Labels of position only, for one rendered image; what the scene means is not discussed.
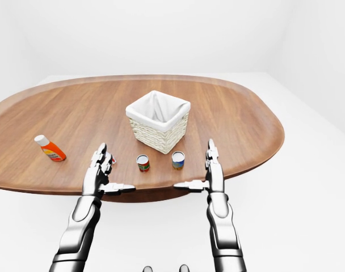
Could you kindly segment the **red and green labelled tin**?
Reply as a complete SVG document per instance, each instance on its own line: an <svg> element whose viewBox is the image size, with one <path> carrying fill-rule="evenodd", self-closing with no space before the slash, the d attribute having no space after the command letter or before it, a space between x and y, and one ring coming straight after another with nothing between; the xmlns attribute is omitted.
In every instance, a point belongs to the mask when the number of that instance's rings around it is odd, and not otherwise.
<svg viewBox="0 0 345 272"><path fill-rule="evenodd" d="M147 155L139 155L136 159L136 163L141 172L147 172L150 169L149 158Z"/></svg>

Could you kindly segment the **orange bottle with white cap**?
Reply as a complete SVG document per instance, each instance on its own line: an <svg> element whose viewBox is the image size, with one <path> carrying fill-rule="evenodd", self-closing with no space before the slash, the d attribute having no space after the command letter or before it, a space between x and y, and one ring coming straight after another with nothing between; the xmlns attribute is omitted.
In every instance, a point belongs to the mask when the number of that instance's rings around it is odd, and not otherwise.
<svg viewBox="0 0 345 272"><path fill-rule="evenodd" d="M54 162L61 162L66 159L65 153L45 135L34 137L34 141L41 147L42 151Z"/></svg>

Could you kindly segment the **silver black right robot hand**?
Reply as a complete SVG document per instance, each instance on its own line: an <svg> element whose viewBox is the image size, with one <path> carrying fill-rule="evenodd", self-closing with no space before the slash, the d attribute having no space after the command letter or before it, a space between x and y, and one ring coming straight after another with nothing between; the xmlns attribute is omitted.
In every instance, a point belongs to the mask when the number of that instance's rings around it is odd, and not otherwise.
<svg viewBox="0 0 345 272"><path fill-rule="evenodd" d="M222 166L218 161L218 156L218 149L211 138L208 141L208 149L205 153L205 169L207 170L205 180L179 182L174 184L173 187L189 192L202 192L203 190L207 190L209 193L224 193L224 174Z"/></svg>

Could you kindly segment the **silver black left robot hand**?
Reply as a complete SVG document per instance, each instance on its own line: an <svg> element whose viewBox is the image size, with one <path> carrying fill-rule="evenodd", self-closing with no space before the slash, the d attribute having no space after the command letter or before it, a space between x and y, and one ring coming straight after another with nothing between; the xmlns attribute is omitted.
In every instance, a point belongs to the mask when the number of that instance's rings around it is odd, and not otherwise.
<svg viewBox="0 0 345 272"><path fill-rule="evenodd" d="M84 176L82 195L101 198L104 194L114 196L136 190L133 185L109 182L108 175L112 171L112 161L112 154L107 151L107 145L102 143L93 153L91 164Z"/></svg>

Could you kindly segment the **blue and yellow labelled tin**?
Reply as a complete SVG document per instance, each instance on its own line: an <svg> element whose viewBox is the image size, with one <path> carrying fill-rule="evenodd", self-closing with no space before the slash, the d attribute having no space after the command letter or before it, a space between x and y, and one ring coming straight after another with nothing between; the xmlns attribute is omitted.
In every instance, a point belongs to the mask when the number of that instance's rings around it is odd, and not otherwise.
<svg viewBox="0 0 345 272"><path fill-rule="evenodd" d="M181 151L175 151L172 156L172 166L176 170L181 170L184 167L185 154Z"/></svg>

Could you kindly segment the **white lined wicker basket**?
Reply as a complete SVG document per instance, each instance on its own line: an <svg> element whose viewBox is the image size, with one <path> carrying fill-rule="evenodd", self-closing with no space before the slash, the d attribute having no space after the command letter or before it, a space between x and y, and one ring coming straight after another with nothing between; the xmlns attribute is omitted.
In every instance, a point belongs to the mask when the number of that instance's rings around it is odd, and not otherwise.
<svg viewBox="0 0 345 272"><path fill-rule="evenodd" d="M190 109L189 101L153 90L125 112L138 141L168 154L186 133Z"/></svg>

